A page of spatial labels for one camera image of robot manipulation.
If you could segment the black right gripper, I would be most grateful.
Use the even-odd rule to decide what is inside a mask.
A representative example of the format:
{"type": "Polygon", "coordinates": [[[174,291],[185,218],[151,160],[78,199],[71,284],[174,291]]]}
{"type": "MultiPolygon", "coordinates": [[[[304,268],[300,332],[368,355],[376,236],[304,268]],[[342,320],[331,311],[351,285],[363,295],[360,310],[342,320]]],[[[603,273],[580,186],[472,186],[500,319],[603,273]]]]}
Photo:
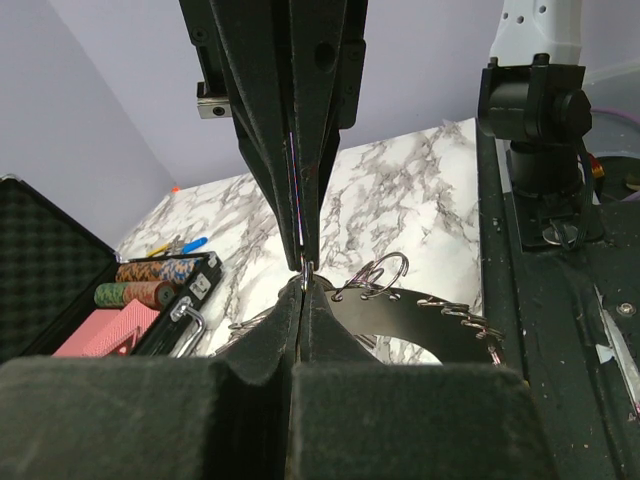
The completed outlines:
{"type": "Polygon", "coordinates": [[[366,1],[183,1],[203,80],[228,104],[242,156],[271,206],[287,265],[319,261],[320,209],[362,80],[366,1]]]}

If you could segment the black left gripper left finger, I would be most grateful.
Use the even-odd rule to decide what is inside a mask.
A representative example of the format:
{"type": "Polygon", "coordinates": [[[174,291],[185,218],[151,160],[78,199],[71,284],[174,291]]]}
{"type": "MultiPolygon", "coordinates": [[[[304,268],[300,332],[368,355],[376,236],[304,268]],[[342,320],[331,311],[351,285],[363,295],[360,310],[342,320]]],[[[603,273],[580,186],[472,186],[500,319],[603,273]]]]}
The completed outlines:
{"type": "Polygon", "coordinates": [[[303,300],[215,358],[14,359],[1,369],[5,479],[281,479],[303,300]]]}

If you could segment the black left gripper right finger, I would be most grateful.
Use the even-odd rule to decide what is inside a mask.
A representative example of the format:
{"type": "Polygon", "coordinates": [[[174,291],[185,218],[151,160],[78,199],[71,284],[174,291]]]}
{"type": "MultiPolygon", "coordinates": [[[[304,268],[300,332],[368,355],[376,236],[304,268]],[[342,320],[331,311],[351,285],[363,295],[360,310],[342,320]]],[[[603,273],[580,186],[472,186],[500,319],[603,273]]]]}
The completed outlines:
{"type": "Polygon", "coordinates": [[[526,383],[505,363],[301,364],[297,479],[551,479],[526,383]]]}

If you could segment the round metal keyring disc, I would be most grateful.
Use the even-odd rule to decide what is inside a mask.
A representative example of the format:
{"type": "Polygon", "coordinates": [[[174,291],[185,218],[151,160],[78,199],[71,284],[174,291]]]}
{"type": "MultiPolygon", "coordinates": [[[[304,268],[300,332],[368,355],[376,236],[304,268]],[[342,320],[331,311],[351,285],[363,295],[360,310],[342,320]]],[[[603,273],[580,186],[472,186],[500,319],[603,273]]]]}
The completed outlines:
{"type": "Polygon", "coordinates": [[[393,252],[335,288],[305,264],[277,303],[235,328],[215,356],[245,369],[271,363],[503,364],[503,336],[470,306],[401,289],[393,252]]]}

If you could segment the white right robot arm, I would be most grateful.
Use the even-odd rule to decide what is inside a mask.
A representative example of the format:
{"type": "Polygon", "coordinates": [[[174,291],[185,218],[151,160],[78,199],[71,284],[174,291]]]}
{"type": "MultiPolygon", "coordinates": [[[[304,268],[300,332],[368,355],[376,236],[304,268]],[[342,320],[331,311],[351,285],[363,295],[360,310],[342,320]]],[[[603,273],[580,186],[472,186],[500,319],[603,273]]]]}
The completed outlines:
{"type": "MultiPolygon", "coordinates": [[[[583,196],[543,227],[567,250],[586,240],[593,175],[591,105],[580,65],[578,1],[507,1],[481,76],[478,123],[513,150],[526,197],[583,196]]],[[[356,121],[364,1],[184,1],[203,79],[202,118],[230,117],[239,150],[281,234],[288,267],[319,265],[320,209],[340,133],[356,121]]]]}

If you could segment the pink playing card deck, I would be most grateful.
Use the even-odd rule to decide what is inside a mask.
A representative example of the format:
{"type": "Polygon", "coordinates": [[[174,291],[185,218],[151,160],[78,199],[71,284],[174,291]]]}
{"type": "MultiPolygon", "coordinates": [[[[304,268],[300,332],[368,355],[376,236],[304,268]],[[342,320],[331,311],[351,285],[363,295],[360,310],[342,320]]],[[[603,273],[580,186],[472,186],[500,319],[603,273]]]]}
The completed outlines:
{"type": "Polygon", "coordinates": [[[53,357],[80,357],[85,346],[116,316],[119,309],[96,309],[74,333],[53,353],[53,357]]]}

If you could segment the loose pink playing cards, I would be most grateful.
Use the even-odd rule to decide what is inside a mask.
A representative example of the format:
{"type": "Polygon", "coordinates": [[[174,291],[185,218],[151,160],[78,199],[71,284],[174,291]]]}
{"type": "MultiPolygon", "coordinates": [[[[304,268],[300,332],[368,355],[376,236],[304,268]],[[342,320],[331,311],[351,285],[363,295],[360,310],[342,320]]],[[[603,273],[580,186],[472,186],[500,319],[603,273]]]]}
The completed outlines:
{"type": "Polygon", "coordinates": [[[127,356],[150,328],[159,312],[132,300],[83,348],[84,357],[127,356]]]}

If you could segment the green chip stack right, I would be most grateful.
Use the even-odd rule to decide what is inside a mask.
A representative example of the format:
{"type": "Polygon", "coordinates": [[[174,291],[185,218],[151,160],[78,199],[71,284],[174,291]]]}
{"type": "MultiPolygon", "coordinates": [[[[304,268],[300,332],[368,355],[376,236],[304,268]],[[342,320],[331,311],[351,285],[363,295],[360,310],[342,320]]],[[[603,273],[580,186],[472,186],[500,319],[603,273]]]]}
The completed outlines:
{"type": "Polygon", "coordinates": [[[127,282],[103,283],[98,285],[93,296],[95,305],[101,309],[124,307],[127,304],[124,300],[127,287],[127,282]]]}

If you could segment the red chip stack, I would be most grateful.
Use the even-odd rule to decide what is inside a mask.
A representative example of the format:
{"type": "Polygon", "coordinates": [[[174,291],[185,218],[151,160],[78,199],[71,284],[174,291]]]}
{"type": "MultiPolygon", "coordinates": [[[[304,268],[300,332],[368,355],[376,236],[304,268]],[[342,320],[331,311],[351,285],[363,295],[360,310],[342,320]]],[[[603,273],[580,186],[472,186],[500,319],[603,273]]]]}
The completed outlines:
{"type": "Polygon", "coordinates": [[[123,301],[137,300],[148,308],[162,310],[176,294],[176,286],[168,281],[128,282],[123,301]]]}

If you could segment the black poker chip case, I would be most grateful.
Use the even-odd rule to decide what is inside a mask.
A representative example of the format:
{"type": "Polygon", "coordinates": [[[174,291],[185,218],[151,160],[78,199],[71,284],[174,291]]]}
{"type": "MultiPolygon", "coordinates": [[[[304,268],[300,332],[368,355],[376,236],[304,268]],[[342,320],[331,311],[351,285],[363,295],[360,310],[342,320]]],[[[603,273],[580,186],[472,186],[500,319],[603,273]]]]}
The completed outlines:
{"type": "Polygon", "coordinates": [[[26,182],[1,180],[1,360],[53,353],[98,308],[98,285],[115,283],[121,264],[198,258],[188,280],[129,355],[191,353],[205,326],[200,310],[220,283],[214,252],[123,261],[26,182]]]}

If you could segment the orange black chip stack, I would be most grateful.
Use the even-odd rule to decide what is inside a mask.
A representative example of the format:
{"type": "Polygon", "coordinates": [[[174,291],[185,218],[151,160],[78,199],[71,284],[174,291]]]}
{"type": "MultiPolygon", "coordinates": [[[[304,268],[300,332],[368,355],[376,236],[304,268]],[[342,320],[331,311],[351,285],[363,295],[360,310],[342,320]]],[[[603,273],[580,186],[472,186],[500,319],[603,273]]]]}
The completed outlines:
{"type": "Polygon", "coordinates": [[[116,282],[171,282],[184,284],[198,266],[198,258],[169,258],[166,260],[131,262],[121,264],[116,272],[116,282]]]}

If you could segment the yellow key tag far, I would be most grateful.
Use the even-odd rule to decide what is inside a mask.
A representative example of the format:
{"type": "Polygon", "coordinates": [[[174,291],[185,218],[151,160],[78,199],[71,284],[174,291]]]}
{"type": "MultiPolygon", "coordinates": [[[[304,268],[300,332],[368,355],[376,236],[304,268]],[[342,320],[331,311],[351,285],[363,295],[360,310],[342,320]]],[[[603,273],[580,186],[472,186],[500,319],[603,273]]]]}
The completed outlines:
{"type": "Polygon", "coordinates": [[[171,245],[169,243],[161,245],[157,248],[155,248],[154,250],[151,250],[150,252],[148,252],[146,254],[147,258],[153,258],[155,256],[164,254],[167,250],[169,250],[171,248],[171,245]]]}

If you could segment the blue key tag far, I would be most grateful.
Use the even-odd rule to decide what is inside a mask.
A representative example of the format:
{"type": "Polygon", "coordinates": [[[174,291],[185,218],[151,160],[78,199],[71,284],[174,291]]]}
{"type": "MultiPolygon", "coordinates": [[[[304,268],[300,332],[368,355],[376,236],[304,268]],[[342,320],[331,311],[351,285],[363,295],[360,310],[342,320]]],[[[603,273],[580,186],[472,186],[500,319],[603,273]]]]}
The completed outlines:
{"type": "Polygon", "coordinates": [[[193,240],[191,242],[185,243],[184,246],[181,249],[181,253],[182,254],[189,254],[195,250],[197,250],[198,248],[204,246],[206,243],[208,242],[208,238],[207,237],[200,237],[196,240],[193,240]]]}

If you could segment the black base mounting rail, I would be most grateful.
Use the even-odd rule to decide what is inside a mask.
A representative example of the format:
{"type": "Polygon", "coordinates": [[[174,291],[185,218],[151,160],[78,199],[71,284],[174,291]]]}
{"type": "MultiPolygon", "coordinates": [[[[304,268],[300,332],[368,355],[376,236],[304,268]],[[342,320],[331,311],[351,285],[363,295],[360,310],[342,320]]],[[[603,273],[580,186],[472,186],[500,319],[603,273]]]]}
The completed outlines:
{"type": "Polygon", "coordinates": [[[528,381],[563,479],[639,475],[639,206],[595,207],[601,240],[523,250],[504,147],[476,138],[483,311],[528,381]]]}

